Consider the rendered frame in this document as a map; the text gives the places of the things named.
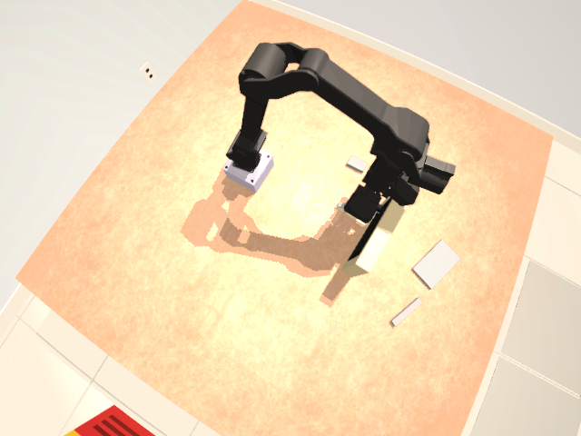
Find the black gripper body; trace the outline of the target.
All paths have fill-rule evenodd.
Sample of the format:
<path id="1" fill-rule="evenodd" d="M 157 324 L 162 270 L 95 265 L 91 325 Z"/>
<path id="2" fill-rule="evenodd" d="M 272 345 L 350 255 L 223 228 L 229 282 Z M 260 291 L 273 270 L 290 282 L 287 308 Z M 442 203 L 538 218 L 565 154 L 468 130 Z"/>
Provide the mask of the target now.
<path id="1" fill-rule="evenodd" d="M 353 193 L 344 206 L 345 212 L 353 215 L 363 223 L 368 223 L 378 210 L 376 203 L 381 197 L 381 193 L 392 188 L 398 180 L 384 180 L 381 179 L 374 170 L 374 163 L 369 168 L 366 175 L 361 180 L 365 183 L 364 187 L 359 193 Z"/>

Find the pale pink flat bar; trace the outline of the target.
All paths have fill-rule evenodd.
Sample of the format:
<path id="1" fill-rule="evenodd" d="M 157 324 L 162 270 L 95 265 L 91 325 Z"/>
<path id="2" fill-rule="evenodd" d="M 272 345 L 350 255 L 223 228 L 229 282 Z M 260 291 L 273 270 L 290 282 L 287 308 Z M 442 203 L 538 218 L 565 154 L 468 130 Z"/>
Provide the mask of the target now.
<path id="1" fill-rule="evenodd" d="M 408 305 L 398 315 L 396 315 L 395 317 L 390 319 L 391 323 L 397 327 L 406 317 L 408 317 L 412 312 L 414 312 L 422 303 L 423 303 L 423 301 L 421 301 L 420 298 L 416 298 L 415 300 L 413 300 L 410 303 L 410 305 Z"/>

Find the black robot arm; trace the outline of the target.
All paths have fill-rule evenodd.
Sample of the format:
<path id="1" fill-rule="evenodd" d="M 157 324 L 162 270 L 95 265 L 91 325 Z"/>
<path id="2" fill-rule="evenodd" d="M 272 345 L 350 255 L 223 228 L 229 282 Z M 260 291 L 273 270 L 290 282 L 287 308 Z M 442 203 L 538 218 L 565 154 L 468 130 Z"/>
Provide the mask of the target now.
<path id="1" fill-rule="evenodd" d="M 296 63 L 297 70 L 286 71 Z M 324 50 L 293 42 L 259 43 L 238 81 L 245 97 L 241 129 L 225 154 L 233 167 L 253 173 L 258 166 L 267 135 L 261 125 L 270 99 L 312 92 L 372 134 L 376 174 L 389 181 L 398 178 L 384 198 L 404 206 L 416 202 L 419 187 L 441 194 L 456 171 L 454 164 L 427 155 L 429 123 L 423 116 L 388 104 Z"/>

